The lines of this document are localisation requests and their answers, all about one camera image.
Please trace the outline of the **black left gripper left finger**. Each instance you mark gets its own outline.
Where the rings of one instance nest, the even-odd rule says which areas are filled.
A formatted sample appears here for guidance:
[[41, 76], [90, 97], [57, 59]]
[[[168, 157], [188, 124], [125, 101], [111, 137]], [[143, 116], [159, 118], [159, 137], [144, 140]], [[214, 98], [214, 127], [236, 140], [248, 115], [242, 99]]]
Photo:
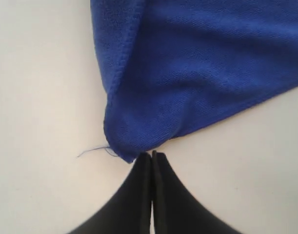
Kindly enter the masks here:
[[72, 234], [149, 234], [151, 156], [142, 153], [117, 192]]

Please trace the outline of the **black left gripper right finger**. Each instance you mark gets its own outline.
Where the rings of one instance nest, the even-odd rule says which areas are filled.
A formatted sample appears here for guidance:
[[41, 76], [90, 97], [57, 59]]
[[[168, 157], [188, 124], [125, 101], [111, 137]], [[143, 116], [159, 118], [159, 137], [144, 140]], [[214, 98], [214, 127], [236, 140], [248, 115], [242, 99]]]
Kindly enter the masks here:
[[186, 189], [164, 153], [152, 152], [154, 229], [157, 234], [238, 234]]

